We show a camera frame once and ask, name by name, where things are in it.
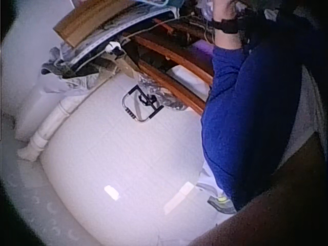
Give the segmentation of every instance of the white wall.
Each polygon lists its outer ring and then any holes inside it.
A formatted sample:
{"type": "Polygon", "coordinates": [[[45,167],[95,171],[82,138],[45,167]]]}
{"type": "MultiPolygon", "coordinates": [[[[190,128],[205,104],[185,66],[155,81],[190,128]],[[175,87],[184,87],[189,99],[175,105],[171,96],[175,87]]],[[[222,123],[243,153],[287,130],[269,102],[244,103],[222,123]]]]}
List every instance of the white wall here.
{"type": "Polygon", "coordinates": [[[1,47],[1,107],[11,115],[37,82],[49,50],[62,41],[52,28],[73,9],[69,0],[16,1],[16,20],[1,47]]]}

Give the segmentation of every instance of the black watch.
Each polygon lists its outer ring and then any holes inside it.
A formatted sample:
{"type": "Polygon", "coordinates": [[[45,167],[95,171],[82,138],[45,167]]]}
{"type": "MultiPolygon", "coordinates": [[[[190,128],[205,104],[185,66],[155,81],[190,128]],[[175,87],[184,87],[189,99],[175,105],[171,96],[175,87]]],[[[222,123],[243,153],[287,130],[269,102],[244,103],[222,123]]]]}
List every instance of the black watch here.
{"type": "Polygon", "coordinates": [[[238,33],[238,19],[222,19],[221,22],[211,21],[211,26],[227,34],[238,33]]]}

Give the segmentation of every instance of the wooden shelf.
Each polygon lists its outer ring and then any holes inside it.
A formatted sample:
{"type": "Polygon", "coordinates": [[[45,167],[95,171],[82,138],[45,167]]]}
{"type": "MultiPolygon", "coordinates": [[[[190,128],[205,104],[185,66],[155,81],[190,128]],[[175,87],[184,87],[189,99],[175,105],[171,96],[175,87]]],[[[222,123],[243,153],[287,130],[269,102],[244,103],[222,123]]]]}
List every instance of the wooden shelf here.
{"type": "Polygon", "coordinates": [[[154,34],[143,33],[132,37],[132,39],[142,45],[164,55],[179,65],[184,66],[208,85],[213,82],[212,58],[195,48],[185,49],[169,42],[165,38],[157,37],[154,34]]]}
{"type": "Polygon", "coordinates": [[[158,69],[147,64],[142,59],[139,60],[138,66],[142,72],[150,76],[153,80],[161,86],[168,89],[173,95],[179,98],[185,105],[191,107],[199,115],[203,114],[205,102],[197,95],[180,84],[175,79],[159,71],[158,69]]]}

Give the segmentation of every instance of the plastic bag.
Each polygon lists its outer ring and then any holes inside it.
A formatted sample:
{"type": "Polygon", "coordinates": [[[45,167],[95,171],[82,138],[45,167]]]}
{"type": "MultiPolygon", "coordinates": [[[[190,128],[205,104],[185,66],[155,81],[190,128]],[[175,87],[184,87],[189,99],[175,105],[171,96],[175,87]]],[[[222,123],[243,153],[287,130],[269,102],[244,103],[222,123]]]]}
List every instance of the plastic bag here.
{"type": "Polygon", "coordinates": [[[158,102],[170,109],[176,111],[183,111],[187,108],[178,98],[176,98],[172,93],[156,83],[152,78],[144,74],[139,74],[138,84],[140,88],[149,95],[155,95],[158,102]]]}

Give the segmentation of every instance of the hand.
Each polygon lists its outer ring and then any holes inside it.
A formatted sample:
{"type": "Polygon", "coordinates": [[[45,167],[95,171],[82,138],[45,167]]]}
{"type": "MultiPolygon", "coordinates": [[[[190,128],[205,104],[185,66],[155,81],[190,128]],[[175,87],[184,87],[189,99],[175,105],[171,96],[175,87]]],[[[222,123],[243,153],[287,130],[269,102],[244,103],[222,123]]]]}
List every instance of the hand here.
{"type": "Polygon", "coordinates": [[[220,22],[222,19],[236,17],[237,0],[213,0],[213,19],[220,22]]]}

